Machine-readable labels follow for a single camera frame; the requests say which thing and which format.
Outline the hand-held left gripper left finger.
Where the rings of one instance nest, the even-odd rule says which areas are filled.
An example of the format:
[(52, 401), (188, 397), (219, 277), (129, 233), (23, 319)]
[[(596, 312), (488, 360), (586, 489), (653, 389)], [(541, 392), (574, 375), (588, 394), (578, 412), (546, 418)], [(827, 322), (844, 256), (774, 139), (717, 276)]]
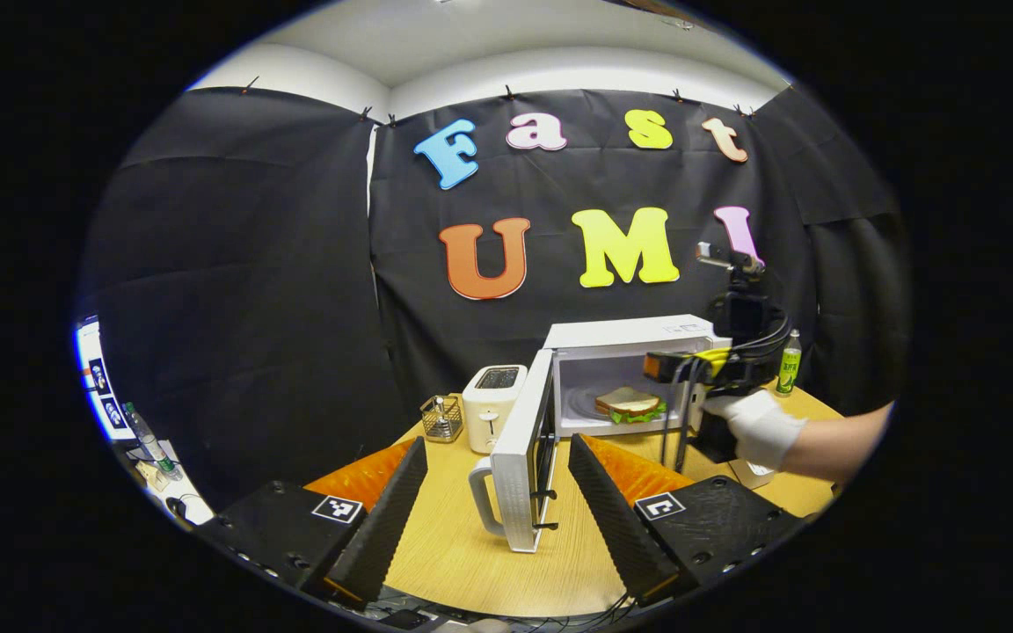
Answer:
[(425, 438), (362, 457), (309, 486), (271, 481), (200, 524), (200, 538), (298, 594), (377, 601), (427, 474)]

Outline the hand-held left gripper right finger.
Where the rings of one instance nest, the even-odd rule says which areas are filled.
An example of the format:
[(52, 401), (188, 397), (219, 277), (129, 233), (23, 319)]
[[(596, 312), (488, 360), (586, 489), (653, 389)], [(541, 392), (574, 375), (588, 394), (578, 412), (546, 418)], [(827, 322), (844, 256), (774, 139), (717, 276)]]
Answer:
[(719, 584), (805, 524), (732, 478), (696, 482), (601, 438), (573, 436), (568, 469), (643, 608)]

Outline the white microwave oven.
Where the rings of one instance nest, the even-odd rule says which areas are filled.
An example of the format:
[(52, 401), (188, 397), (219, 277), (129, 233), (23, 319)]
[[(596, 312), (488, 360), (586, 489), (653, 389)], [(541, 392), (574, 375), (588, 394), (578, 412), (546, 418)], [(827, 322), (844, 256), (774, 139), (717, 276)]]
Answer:
[[(698, 427), (698, 389), (644, 377), (644, 357), (698, 353), (728, 342), (691, 314), (552, 325), (526, 365), (526, 381), (501, 436), (468, 477), (486, 532), (503, 538), (514, 552), (535, 552), (550, 528), (547, 505), (558, 496), (554, 463), (561, 440)], [(622, 386), (663, 397), (667, 415), (646, 424), (612, 424), (595, 411), (594, 400)]]

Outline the lettuce sandwich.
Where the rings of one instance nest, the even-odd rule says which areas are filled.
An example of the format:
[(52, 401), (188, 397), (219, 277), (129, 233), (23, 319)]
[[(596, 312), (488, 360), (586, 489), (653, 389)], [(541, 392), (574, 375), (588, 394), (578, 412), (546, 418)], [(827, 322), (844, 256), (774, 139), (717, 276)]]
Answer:
[(594, 400), (595, 411), (615, 425), (646, 424), (667, 415), (667, 401), (631, 386), (614, 389)]

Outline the green drink bottle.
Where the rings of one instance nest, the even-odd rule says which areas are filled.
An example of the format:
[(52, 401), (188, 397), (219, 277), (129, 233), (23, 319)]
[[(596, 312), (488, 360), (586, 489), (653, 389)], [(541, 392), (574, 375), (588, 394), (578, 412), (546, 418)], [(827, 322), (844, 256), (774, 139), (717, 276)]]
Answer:
[(775, 393), (777, 397), (788, 397), (795, 389), (800, 363), (803, 359), (803, 344), (800, 340), (799, 329), (792, 329), (783, 348), (779, 369), (777, 370), (777, 381)]

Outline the white toaster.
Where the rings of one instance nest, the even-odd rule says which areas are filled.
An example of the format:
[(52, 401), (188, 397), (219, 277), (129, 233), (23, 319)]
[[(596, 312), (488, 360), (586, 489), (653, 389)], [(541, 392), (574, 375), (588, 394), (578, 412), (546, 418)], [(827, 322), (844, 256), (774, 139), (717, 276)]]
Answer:
[(491, 453), (527, 373), (524, 365), (491, 365), (482, 367), (470, 378), (461, 401), (468, 445), (473, 452)]

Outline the white side table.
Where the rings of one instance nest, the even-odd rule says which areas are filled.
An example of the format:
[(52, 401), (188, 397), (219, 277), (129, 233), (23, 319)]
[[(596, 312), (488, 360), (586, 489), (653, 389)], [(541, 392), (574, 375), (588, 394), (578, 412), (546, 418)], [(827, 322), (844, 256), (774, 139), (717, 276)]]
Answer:
[(185, 521), (194, 525), (212, 520), (215, 516), (214, 510), (206, 504), (200, 490), (196, 488), (192, 476), (186, 472), (185, 465), (178, 460), (170, 442), (160, 440), (158, 445), (172, 461), (174, 469), (181, 478), (177, 480), (169, 478), (168, 474), (160, 469), (152, 453), (135, 440), (116, 440), (110, 447), (115, 452), (118, 463), (128, 470), (133, 484), (169, 520), (179, 520), (173, 509), (181, 510)]

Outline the clear plastic bottle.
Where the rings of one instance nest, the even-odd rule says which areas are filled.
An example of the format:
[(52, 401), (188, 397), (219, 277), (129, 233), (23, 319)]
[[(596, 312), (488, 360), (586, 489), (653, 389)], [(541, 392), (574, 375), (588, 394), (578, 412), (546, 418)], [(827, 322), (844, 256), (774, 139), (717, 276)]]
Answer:
[(179, 464), (168, 456), (168, 453), (165, 452), (160, 442), (158, 442), (156, 434), (146, 424), (144, 417), (136, 411), (132, 402), (125, 402), (123, 409), (130, 429), (133, 430), (137, 440), (140, 441), (141, 448), (143, 448), (149, 460), (156, 465), (158, 471), (168, 477), (169, 480), (184, 480), (184, 473), (181, 472)]

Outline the black backdrop cloth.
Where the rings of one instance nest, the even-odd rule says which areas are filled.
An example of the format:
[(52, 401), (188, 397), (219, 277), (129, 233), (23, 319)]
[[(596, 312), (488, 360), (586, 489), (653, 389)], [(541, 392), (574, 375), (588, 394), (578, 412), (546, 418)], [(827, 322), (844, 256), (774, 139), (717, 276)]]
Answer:
[(120, 402), (214, 512), (386, 447), (423, 397), (528, 364), (563, 322), (696, 314), (699, 242), (745, 208), (801, 388), (897, 399), (912, 281), (897, 197), (803, 90), (752, 115), (554, 90), (375, 126), (290, 93), (186, 92), (130, 149), (84, 247)]

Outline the white printed poster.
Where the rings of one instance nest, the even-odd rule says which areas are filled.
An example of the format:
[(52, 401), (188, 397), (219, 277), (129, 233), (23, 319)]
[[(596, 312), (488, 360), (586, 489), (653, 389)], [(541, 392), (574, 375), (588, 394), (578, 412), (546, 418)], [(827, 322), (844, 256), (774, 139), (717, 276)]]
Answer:
[(110, 382), (107, 361), (102, 352), (99, 316), (89, 314), (74, 324), (74, 349), (82, 377), (85, 396), (95, 414), (101, 432), (109, 442), (136, 440), (125, 418), (123, 405)]

